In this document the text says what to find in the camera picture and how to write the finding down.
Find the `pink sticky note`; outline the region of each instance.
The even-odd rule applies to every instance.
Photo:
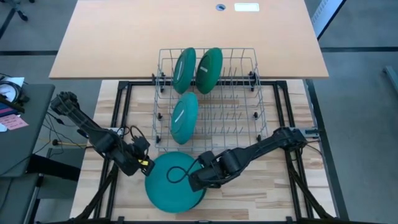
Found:
[[[4,116],[0,118],[0,123],[10,130],[28,126],[28,124],[15,114]]]

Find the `wooden table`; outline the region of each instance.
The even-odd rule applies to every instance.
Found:
[[[297,127],[312,127],[313,121],[308,100],[301,80],[288,80],[289,96]],[[94,120],[102,127],[111,122],[117,92],[117,80],[102,82]],[[279,126],[272,88],[263,86],[269,131]],[[155,94],[154,86],[134,86],[127,125],[137,125],[150,139],[152,132],[152,111]],[[151,140],[150,156],[155,159],[159,152]],[[318,148],[318,143],[311,143]],[[323,160],[319,152],[305,147],[303,163],[309,189],[331,215],[335,210],[331,198]],[[98,189],[103,159],[93,150],[87,149],[80,180],[76,190],[71,217],[77,216]],[[301,191],[298,191],[302,213],[305,214]],[[102,217],[106,208],[107,196],[103,203]],[[137,172],[131,177],[119,173],[112,219],[125,216],[126,220],[285,220],[294,217],[284,152],[277,149],[251,162],[249,167],[221,189],[209,189],[205,198],[194,209],[171,214],[155,208],[147,198],[144,188],[144,175]]]
[[[236,11],[242,2],[259,11]],[[160,49],[187,47],[254,48],[262,77],[328,77],[303,0],[90,0],[77,2],[50,78],[149,77]]]

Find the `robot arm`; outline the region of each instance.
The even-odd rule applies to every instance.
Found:
[[[228,149],[215,156],[207,151],[198,158],[202,169],[192,172],[188,179],[192,190],[220,188],[221,185],[237,178],[249,163],[277,148],[293,151],[307,144],[298,129],[279,128],[273,135],[246,148]]]
[[[102,157],[113,160],[128,176],[138,169],[149,175],[154,162],[146,156],[150,144],[143,137],[136,137],[133,144],[127,144],[114,131],[103,129],[80,110],[77,97],[71,92],[61,92],[51,102],[51,109],[58,115],[65,115],[83,130]]]

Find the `gray floor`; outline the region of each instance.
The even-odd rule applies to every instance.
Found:
[[[306,0],[312,14],[320,0]],[[29,22],[12,19],[0,50],[57,50],[76,0],[22,1]],[[321,47],[398,45],[398,1],[347,0],[320,40]],[[9,12],[0,4],[0,22]],[[398,223],[398,94],[381,73],[386,65],[398,70],[398,53],[325,53],[330,78],[315,81],[315,89],[330,139],[350,219]],[[29,83],[53,83],[56,92],[78,95],[82,110],[94,112],[100,81],[53,81],[47,77],[54,56],[1,56],[0,72],[25,76]],[[73,128],[57,130],[78,143],[85,142]],[[41,138],[48,138],[42,130]],[[68,218],[72,199],[49,200],[37,220]]]

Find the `dish rack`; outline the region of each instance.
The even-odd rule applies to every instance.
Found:
[[[196,66],[209,48],[195,49]],[[247,147],[268,137],[266,111],[259,81],[256,52],[252,48],[223,48],[223,68],[210,93],[195,86],[187,91],[198,98],[198,118],[191,140],[179,145],[170,133],[171,117],[181,97],[173,87],[173,74],[184,49],[161,49],[155,76],[152,137],[155,148],[164,151],[208,151]]]

